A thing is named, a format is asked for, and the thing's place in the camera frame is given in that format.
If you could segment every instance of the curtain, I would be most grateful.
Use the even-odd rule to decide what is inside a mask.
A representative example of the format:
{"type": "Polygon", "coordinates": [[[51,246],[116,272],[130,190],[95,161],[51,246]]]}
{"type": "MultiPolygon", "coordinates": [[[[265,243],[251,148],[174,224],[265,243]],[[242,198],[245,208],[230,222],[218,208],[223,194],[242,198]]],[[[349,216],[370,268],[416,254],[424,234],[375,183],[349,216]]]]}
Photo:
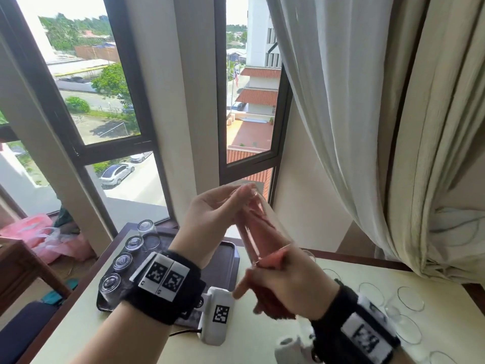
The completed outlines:
{"type": "Polygon", "coordinates": [[[267,3],[306,131],[357,225],[421,276],[484,281],[485,213],[438,206],[482,150],[483,0],[267,3]]]}

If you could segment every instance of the white tabletop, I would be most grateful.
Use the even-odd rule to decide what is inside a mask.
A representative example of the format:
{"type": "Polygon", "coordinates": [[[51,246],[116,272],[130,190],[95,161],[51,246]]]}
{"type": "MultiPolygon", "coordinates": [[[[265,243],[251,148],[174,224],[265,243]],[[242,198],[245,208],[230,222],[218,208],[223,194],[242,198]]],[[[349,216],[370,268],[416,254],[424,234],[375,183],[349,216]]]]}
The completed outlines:
{"type": "MultiPolygon", "coordinates": [[[[124,243],[120,243],[32,363],[69,362],[94,335],[108,316],[96,308],[98,282],[123,246],[124,243]]],[[[239,280],[250,263],[244,248],[238,247],[238,251],[239,280]]],[[[322,268],[337,272],[342,281],[354,290],[362,282],[373,283],[385,299],[391,298],[400,286],[409,286],[418,291],[425,302],[425,308],[409,317],[420,327],[422,341],[419,345],[404,344],[404,348],[415,359],[423,359],[430,351],[441,350],[453,357],[458,364],[483,362],[485,317],[460,285],[447,281],[424,280],[412,272],[367,265],[324,259],[318,259],[317,263],[322,268]]],[[[295,321],[275,321],[264,315],[256,316],[252,313],[255,303],[256,299],[251,292],[236,301],[228,321],[227,338],[222,346],[205,345],[195,334],[174,336],[168,340],[159,363],[276,362],[274,348],[277,339],[298,334],[299,325],[295,321]]]]}

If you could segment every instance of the hand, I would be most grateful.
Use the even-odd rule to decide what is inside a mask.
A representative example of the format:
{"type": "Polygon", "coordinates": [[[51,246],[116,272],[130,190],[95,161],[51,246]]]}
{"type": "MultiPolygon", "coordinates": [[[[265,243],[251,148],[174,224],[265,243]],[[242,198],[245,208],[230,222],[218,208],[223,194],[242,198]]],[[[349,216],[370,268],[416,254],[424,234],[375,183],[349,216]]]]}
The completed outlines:
{"type": "MultiPolygon", "coordinates": [[[[290,312],[317,320],[323,317],[339,286],[300,248],[290,245],[282,270],[253,267],[233,292],[240,299],[249,289],[248,282],[267,287],[290,312]]],[[[260,313],[256,305],[254,312],[260,313]]]]}
{"type": "Polygon", "coordinates": [[[204,268],[234,215],[253,196],[253,188],[254,184],[223,185],[196,196],[169,249],[204,268]]]}

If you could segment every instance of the white device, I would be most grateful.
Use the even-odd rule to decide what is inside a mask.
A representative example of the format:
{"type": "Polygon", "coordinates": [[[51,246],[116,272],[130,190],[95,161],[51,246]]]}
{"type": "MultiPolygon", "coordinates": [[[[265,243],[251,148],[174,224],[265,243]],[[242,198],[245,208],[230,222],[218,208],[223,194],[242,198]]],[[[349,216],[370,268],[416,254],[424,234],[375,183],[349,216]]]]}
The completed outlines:
{"type": "Polygon", "coordinates": [[[282,337],[275,347],[275,358],[278,364],[315,364],[311,357],[313,345],[306,346],[300,336],[282,337]]]}
{"type": "Polygon", "coordinates": [[[219,287],[210,287],[201,296],[196,310],[202,312],[199,322],[200,340],[208,345],[221,346],[226,340],[227,321],[234,307],[232,293],[219,287]]]}

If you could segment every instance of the dark serving tray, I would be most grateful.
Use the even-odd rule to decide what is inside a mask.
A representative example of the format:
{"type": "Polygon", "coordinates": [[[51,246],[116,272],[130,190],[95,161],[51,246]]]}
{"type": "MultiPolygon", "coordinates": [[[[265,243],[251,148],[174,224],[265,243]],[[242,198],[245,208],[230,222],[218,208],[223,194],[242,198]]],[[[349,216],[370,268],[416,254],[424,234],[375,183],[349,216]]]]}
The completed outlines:
{"type": "MultiPolygon", "coordinates": [[[[172,243],[177,230],[166,229],[164,232],[158,232],[158,238],[160,239],[160,244],[157,247],[151,248],[157,243],[157,237],[153,235],[145,235],[143,238],[143,245],[136,252],[132,253],[133,262],[130,267],[122,272],[118,272],[121,276],[121,289],[120,293],[124,290],[132,287],[133,283],[129,280],[130,276],[135,272],[135,270],[141,265],[141,263],[150,255],[152,251],[165,251],[168,246],[172,243]]],[[[123,244],[129,239],[128,236],[122,241],[123,244]]],[[[127,250],[123,248],[121,253],[126,253],[127,250]]],[[[209,287],[215,286],[228,291],[233,291],[236,287],[236,279],[238,275],[239,268],[239,253],[236,246],[228,241],[222,241],[214,252],[214,256],[210,260],[207,267],[202,270],[201,279],[207,284],[204,292],[206,293],[209,287]]],[[[105,275],[115,272],[113,266],[107,270],[105,275]]],[[[96,300],[97,308],[102,312],[112,312],[113,309],[118,305],[119,300],[111,306],[103,297],[103,295],[98,291],[98,298],[96,300]]],[[[178,319],[175,324],[183,327],[188,327],[192,329],[197,329],[199,325],[199,320],[202,312],[193,311],[189,319],[178,319]]]]}

